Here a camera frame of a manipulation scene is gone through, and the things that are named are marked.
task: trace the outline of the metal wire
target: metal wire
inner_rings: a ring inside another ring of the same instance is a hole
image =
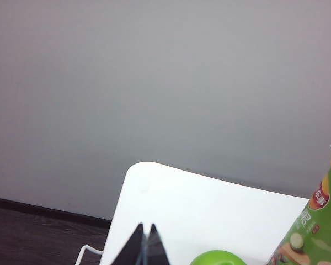
[[[103,251],[102,250],[96,250],[95,248],[91,247],[91,246],[88,246],[88,245],[84,245],[83,247],[81,247],[81,250],[79,251],[79,254],[78,254],[78,257],[77,257],[77,260],[76,260],[76,263],[75,265],[79,265],[81,263],[81,260],[82,260],[82,257],[83,257],[83,254],[84,254],[84,251],[85,250],[89,250],[95,254],[98,254],[98,255],[102,255],[103,254]]]

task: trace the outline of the cucumber image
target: cucumber image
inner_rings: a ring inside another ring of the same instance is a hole
[[[304,239],[301,234],[299,233],[293,233],[290,237],[289,243],[291,245],[291,248],[295,252],[302,252],[304,247]]]

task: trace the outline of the green apple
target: green apple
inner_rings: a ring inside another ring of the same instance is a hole
[[[212,250],[207,251],[195,258],[190,265],[246,265],[236,255],[223,251]]]

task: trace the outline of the snack can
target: snack can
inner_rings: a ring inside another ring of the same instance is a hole
[[[331,265],[331,168],[267,265]]]

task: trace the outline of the green object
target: green object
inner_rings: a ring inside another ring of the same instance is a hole
[[[267,264],[331,265],[331,169]]]
[[[190,265],[246,265],[236,255],[223,251],[212,250],[207,251],[195,258]]]

